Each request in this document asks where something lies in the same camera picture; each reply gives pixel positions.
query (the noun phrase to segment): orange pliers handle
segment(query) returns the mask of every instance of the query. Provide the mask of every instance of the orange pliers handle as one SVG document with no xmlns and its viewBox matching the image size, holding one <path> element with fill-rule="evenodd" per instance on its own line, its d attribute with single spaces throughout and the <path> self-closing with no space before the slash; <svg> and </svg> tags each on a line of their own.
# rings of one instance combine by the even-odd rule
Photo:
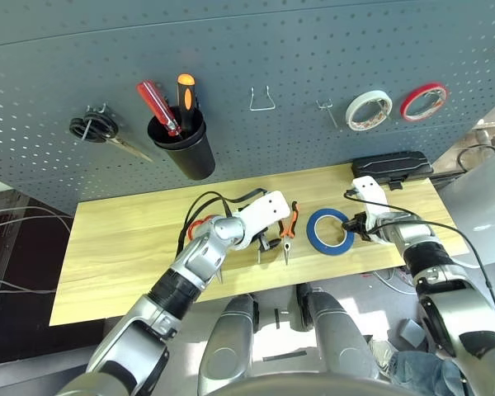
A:
<svg viewBox="0 0 495 396">
<path fill-rule="evenodd" d="M 192 239 L 194 238 L 193 235 L 192 235 L 192 232 L 194 230 L 195 227 L 198 227 L 199 225 L 202 225 L 203 223 L 205 223 L 207 220 L 211 220 L 212 218 L 214 218 L 216 216 L 216 214 L 210 214 L 209 216 L 205 217 L 205 219 L 199 219 L 199 220 L 195 220 L 190 226 L 189 228 L 187 229 L 187 237 L 189 237 L 189 240 L 192 241 Z"/>
<path fill-rule="evenodd" d="M 279 220 L 279 234 L 281 238 L 285 237 L 286 235 L 290 238 L 295 238 L 295 225 L 297 224 L 297 219 L 299 218 L 299 204 L 296 200 L 291 203 L 291 210 L 291 223 L 288 229 L 285 229 L 284 223 L 282 222 L 282 220 Z"/>
</svg>

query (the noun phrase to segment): scissors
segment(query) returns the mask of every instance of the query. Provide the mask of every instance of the scissors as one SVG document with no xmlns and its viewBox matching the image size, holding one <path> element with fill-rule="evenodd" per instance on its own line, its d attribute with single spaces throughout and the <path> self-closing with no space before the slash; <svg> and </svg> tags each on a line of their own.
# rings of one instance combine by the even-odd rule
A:
<svg viewBox="0 0 495 396">
<path fill-rule="evenodd" d="M 148 155 L 117 137 L 119 128 L 113 119 L 105 114 L 105 110 L 106 106 L 103 106 L 99 111 L 87 110 L 83 118 L 73 118 L 69 123 L 69 132 L 86 142 L 114 144 L 127 153 L 151 163 L 153 160 Z"/>
</svg>

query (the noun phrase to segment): blue tape roll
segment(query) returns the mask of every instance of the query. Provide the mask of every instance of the blue tape roll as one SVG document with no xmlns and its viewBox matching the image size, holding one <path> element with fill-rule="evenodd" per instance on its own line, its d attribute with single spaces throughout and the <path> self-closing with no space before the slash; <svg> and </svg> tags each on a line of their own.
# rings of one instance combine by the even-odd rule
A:
<svg viewBox="0 0 495 396">
<path fill-rule="evenodd" d="M 348 221 L 348 218 L 338 210 L 329 208 L 320 209 L 310 216 L 308 224 L 306 225 L 306 235 L 308 235 L 308 240 L 312 246 L 321 253 L 328 254 L 329 256 L 343 254 L 350 249 L 354 243 L 354 233 L 348 233 L 344 230 L 345 238 L 343 239 L 343 242 L 338 245 L 327 245 L 319 238 L 315 229 L 319 220 L 325 217 L 335 217 L 336 219 L 341 220 L 341 222 Z"/>
</svg>

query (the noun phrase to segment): wooden table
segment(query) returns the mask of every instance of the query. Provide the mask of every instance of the wooden table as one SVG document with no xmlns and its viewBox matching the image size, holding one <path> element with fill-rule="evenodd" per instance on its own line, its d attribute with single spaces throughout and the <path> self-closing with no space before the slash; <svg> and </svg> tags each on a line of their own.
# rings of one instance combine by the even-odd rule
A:
<svg viewBox="0 0 495 396">
<path fill-rule="evenodd" d="M 342 197 L 352 178 L 350 165 L 345 164 L 80 203 L 50 324 L 125 314 L 171 265 L 189 205 L 209 190 L 227 197 L 244 195 L 259 186 L 280 190 L 290 203 L 300 203 L 300 215 L 288 266 L 281 247 L 263 253 L 260 264 L 256 263 L 255 244 L 230 252 L 223 264 L 224 283 L 213 280 L 200 301 L 402 265 L 394 245 L 356 238 L 350 251 L 335 257 L 310 245 L 305 229 L 314 211 L 335 208 L 351 218 L 364 210 L 362 204 Z M 424 219 L 454 225 L 429 180 L 406 182 L 403 190 L 387 191 L 387 198 Z M 202 214 L 220 213 L 220 209 L 216 203 Z M 456 233 L 440 228 L 436 233 L 450 255 L 467 252 Z M 276 225 L 268 231 L 268 237 L 277 234 Z"/>
</svg>

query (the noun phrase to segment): metal hook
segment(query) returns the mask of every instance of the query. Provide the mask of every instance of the metal hook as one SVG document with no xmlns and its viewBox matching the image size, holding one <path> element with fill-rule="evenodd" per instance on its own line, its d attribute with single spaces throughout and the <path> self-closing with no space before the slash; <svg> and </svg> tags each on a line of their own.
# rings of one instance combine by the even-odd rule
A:
<svg viewBox="0 0 495 396">
<path fill-rule="evenodd" d="M 332 112 L 330 111 L 330 109 L 333 107 L 333 103 L 332 103 L 332 99 L 328 99 L 327 102 L 324 102 L 322 105 L 319 103 L 319 101 L 315 101 L 317 103 L 317 107 L 319 108 L 319 110 L 326 110 L 328 115 L 330 116 L 330 118 L 332 119 L 332 122 L 334 124 L 334 126 L 337 128 L 339 128 L 339 126 L 337 125 L 337 122 L 336 122 L 336 119 L 333 117 L 333 114 Z"/>
<path fill-rule="evenodd" d="M 106 111 L 106 103 L 102 104 L 102 108 L 100 110 L 97 110 L 95 107 L 91 108 L 90 105 L 86 106 L 86 112 L 88 113 L 89 111 L 95 111 L 99 114 L 102 114 Z M 86 136 L 88 135 L 88 130 L 90 129 L 90 125 L 92 124 L 92 120 L 88 120 L 88 123 L 86 124 L 86 128 L 84 129 L 84 132 L 82 133 L 81 140 L 85 140 Z"/>
<path fill-rule="evenodd" d="M 249 102 L 249 110 L 250 111 L 266 111 L 266 110 L 273 110 L 276 108 L 276 105 L 275 105 L 275 102 L 273 101 L 273 99 L 271 99 L 270 97 L 270 87 L 266 85 L 266 96 L 267 98 L 269 99 L 269 101 L 271 102 L 271 104 L 273 106 L 271 107 L 260 107 L 258 109 L 253 109 L 253 98 L 255 97 L 255 90 L 253 89 L 253 87 L 251 87 L 251 101 Z"/>
</svg>

